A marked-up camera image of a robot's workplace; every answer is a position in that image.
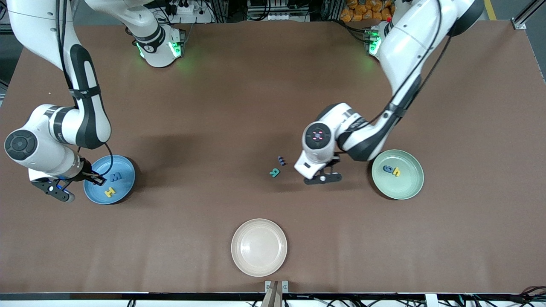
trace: blue plate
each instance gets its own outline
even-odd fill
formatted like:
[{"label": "blue plate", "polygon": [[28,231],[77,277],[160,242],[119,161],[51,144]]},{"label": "blue plate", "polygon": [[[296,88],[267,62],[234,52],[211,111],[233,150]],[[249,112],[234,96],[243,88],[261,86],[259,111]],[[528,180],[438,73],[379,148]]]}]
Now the blue plate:
[{"label": "blue plate", "polygon": [[[102,157],[93,163],[92,169],[102,174],[110,167],[110,156]],[[103,186],[84,181],[84,192],[92,202],[99,205],[111,205],[119,202],[133,188],[135,183],[135,168],[129,159],[114,155],[112,169],[104,175],[106,182]]]}]

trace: brown table surface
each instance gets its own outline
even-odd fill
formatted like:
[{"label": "brown table surface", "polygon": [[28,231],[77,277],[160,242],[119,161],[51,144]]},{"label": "brown table surface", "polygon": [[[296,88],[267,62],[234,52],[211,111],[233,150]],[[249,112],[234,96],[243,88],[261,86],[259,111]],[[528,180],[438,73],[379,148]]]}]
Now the brown table surface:
[{"label": "brown table surface", "polygon": [[[348,102],[370,119],[390,98],[379,64],[339,25],[197,25],[185,58],[163,69],[139,58],[123,27],[78,34],[112,122],[109,144],[136,162],[139,180],[118,205],[92,203],[81,183],[66,204],[1,154],[1,292],[247,292],[272,279],[297,292],[546,284],[546,87],[525,32],[509,22],[455,37],[389,137],[384,149],[410,152],[425,170],[421,193],[404,201],[374,190],[369,163],[344,156],[344,180],[324,186],[304,185],[292,167],[325,106]],[[0,135],[42,103],[72,101],[61,72],[24,51]],[[238,226],[259,217],[289,245],[266,278],[239,271],[230,254]]]}]

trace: floor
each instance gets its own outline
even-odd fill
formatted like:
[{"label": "floor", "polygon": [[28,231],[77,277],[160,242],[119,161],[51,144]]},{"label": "floor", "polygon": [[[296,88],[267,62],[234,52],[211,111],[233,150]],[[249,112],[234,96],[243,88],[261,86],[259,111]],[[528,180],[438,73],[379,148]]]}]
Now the floor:
[{"label": "floor", "polygon": [[[507,20],[522,10],[530,0],[484,0],[491,4],[492,11],[484,11],[482,19]],[[93,11],[84,0],[72,0],[76,7],[74,23],[76,25],[119,25],[118,20]],[[542,6],[526,23],[527,35],[535,51],[537,63],[541,70],[546,69],[546,5]],[[8,84],[21,54],[22,45],[11,35],[0,35],[0,80]],[[0,105],[5,89],[0,86]]]}]

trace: green led light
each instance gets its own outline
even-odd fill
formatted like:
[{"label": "green led light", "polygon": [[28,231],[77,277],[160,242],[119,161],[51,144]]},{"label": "green led light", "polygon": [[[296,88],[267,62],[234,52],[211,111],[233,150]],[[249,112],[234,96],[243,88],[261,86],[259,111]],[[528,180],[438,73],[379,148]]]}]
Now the green led light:
[{"label": "green led light", "polygon": [[380,44],[381,44],[381,37],[378,37],[375,42],[370,44],[370,54],[372,55],[377,54],[377,50],[379,49]]},{"label": "green led light", "polygon": [[140,51],[140,57],[144,58],[144,54],[142,53],[142,49],[140,48],[140,45],[137,43],[136,46],[138,47],[138,51]]},{"label": "green led light", "polygon": [[173,52],[173,55],[175,57],[179,57],[182,54],[182,52],[180,51],[180,46],[178,46],[178,43],[169,42],[169,47],[171,48],[171,51]]}]

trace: orange object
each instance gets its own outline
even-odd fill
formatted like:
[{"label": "orange object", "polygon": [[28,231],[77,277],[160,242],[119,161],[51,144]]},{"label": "orange object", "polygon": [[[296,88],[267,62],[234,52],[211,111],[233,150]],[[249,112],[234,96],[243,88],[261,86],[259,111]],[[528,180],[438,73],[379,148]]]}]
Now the orange object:
[{"label": "orange object", "polygon": [[372,18],[372,11],[368,10],[362,15],[362,19],[371,19]]},{"label": "orange object", "polygon": [[366,6],[359,4],[356,8],[354,8],[354,13],[358,15],[364,15],[364,13],[367,11]]},{"label": "orange object", "polygon": [[380,0],[370,0],[372,4],[372,11],[380,12],[383,8],[383,2]]},{"label": "orange object", "polygon": [[358,0],[346,0],[345,3],[350,9],[354,9],[358,5]]},{"label": "orange object", "polygon": [[384,8],[381,10],[381,20],[387,20],[392,17],[393,16],[390,14],[390,10],[388,8]]},{"label": "orange object", "polygon": [[349,22],[353,18],[353,10],[343,9],[341,11],[340,19],[344,22]]}]

